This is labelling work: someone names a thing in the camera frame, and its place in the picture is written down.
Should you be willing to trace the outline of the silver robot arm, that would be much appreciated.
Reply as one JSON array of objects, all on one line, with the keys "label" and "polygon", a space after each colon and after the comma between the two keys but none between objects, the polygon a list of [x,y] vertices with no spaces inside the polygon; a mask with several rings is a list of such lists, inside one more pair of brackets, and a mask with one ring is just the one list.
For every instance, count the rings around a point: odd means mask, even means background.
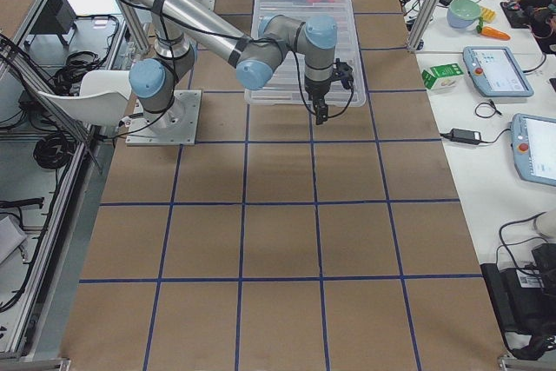
[{"label": "silver robot arm", "polygon": [[153,12],[164,23],[176,24],[234,67],[246,89],[262,89],[288,53],[303,56],[305,68],[297,72],[298,89],[318,125],[331,118],[325,96],[332,83],[354,90],[352,68],[335,56],[337,24],[330,16],[310,17],[306,22],[283,15],[269,17],[260,23],[260,35],[253,39],[196,0],[121,1]]}]

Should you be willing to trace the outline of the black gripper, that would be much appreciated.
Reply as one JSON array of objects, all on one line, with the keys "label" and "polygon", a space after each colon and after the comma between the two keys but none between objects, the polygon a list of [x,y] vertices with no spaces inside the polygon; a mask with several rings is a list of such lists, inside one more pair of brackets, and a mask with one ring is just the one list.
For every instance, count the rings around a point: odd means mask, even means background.
[{"label": "black gripper", "polygon": [[313,105],[317,124],[323,124],[328,120],[328,105],[325,102],[325,96],[333,83],[340,83],[343,89],[349,91],[346,98],[336,99],[337,105],[349,106],[354,98],[353,68],[350,65],[339,58],[336,58],[324,70],[317,70],[306,65],[306,92]]}]

